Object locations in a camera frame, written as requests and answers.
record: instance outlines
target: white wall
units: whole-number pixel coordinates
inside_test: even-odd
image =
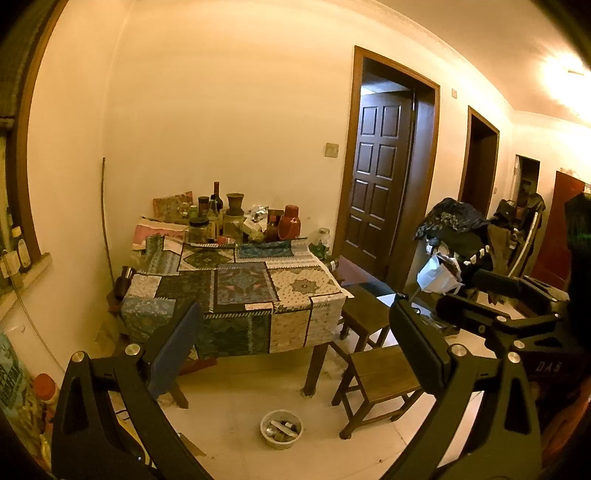
[[[512,109],[406,17],[370,0],[142,0],[121,37],[106,107],[114,263],[127,261],[153,197],[209,194],[215,180],[222,194],[244,192],[246,207],[299,205],[304,234],[334,231],[355,45],[441,85],[429,208],[457,196],[468,104],[499,128],[496,206],[514,158]],[[340,144],[339,158],[323,157],[326,142]]]
[[[516,155],[540,161],[538,193],[546,210],[542,230],[537,235],[533,260],[544,238],[545,225],[552,205],[556,171],[572,170],[577,178],[591,183],[591,128],[537,113],[515,112],[514,150]]]
[[[100,222],[100,164],[106,88],[132,0],[70,0],[41,67],[28,132],[35,230],[53,266],[24,294],[41,335],[63,367],[73,352],[99,353],[94,338],[110,290]],[[34,374],[61,371],[17,306],[2,323]]]

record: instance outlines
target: cable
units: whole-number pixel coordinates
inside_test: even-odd
[[[105,226],[105,158],[103,157],[103,167],[100,171],[100,217],[103,222],[103,239],[105,240],[105,251],[107,252],[107,262],[109,263],[109,273],[111,274],[111,286],[115,289],[115,277],[113,276],[113,265],[111,264],[111,254],[109,253],[109,241],[107,240],[107,229]]]
[[[8,262],[6,261],[6,254],[7,253],[8,253],[7,250],[3,250],[2,251],[2,261],[4,262],[4,265],[6,266],[7,272],[10,272],[11,269],[8,266]],[[33,331],[35,332],[35,334],[39,338],[39,341],[43,344],[43,346],[45,347],[45,350],[47,350],[47,353],[49,353],[49,356],[51,358],[53,358],[53,361],[56,363],[56,365],[61,370],[61,372],[65,375],[66,374],[66,371],[62,367],[61,363],[59,363],[59,361],[57,360],[57,358],[53,355],[53,353],[51,353],[51,350],[49,350],[49,347],[45,343],[45,340],[43,340],[43,337],[41,337],[41,334],[39,333],[39,330],[37,330],[37,327],[33,323],[33,319],[29,315],[29,312],[28,312],[27,308],[25,307],[24,302],[22,301],[21,293],[18,291],[18,288],[14,288],[14,293],[17,294],[17,300],[18,300],[19,304],[21,305],[22,311],[25,312],[25,315],[27,316],[27,319],[29,320],[29,323],[31,324],[31,327],[33,328]]]

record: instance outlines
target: red door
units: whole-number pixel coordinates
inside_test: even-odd
[[[533,278],[565,290],[570,274],[570,250],[566,243],[564,204],[585,190],[585,183],[566,173],[556,172],[552,207],[544,240],[531,271]]]

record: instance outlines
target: red bottle cap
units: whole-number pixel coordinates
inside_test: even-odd
[[[300,211],[297,205],[286,205],[285,206],[285,216],[289,218],[297,217],[298,212]]]
[[[33,391],[39,400],[50,401],[56,394],[56,383],[47,374],[39,374],[33,380]]]

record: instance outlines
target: wooden door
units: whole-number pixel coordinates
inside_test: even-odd
[[[458,201],[469,203],[484,217],[491,205],[498,154],[498,129],[468,107],[466,155]]]
[[[564,204],[584,190],[585,183],[582,180],[560,171],[556,172],[552,206],[544,239],[530,275],[561,290],[566,290],[570,275],[570,250],[566,241]]]
[[[408,166],[410,91],[363,95],[343,256],[383,279]]]

